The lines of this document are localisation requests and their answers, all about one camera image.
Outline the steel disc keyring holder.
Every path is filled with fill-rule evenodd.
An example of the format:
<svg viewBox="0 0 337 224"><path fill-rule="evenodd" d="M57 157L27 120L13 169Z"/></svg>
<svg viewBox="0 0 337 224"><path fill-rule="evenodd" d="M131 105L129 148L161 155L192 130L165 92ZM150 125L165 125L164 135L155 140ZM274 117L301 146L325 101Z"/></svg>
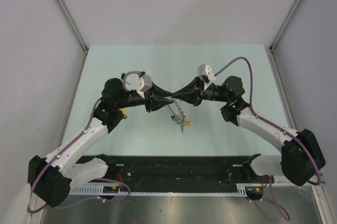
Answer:
<svg viewBox="0 0 337 224"><path fill-rule="evenodd" d="M170 118L175 123L183 123L186 118L186 113L182 107L182 101L174 98L171 98L171 100L173 103L165 106Z"/></svg>

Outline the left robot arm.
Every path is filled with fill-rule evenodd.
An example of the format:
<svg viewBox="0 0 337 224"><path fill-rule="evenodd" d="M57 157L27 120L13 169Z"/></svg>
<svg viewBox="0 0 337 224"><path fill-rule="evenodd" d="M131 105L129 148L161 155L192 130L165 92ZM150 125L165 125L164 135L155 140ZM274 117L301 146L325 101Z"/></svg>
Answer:
<svg viewBox="0 0 337 224"><path fill-rule="evenodd" d="M57 207L72 189L96 179L112 181L116 168L109 157L99 155L84 164L77 164L77 161L124 119L122 109L143 105L147 112L154 112L172 104L171 95L154 84L148 75L138 78L134 90L127 90L123 79L107 80L102 96L95 102L87 124L79 133L45 157L36 155L29 161L27 182L31 185L31 193L46 205Z"/></svg>

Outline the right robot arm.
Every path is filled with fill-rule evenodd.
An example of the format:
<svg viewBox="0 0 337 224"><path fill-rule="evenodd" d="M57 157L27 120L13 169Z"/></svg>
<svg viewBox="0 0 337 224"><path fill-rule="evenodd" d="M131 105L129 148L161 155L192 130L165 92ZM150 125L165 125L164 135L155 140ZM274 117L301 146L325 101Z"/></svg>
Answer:
<svg viewBox="0 0 337 224"><path fill-rule="evenodd" d="M319 171L326 162L313 132L280 126L264 118L244 101L244 92L242 80L236 76L228 77L222 85L196 77L172 96L193 106L204 100L224 102L220 111L226 122L253 132L279 151L280 155L251 156L243 169L246 181L256 182L262 175L268 175L286 177L296 186L319 185Z"/></svg>

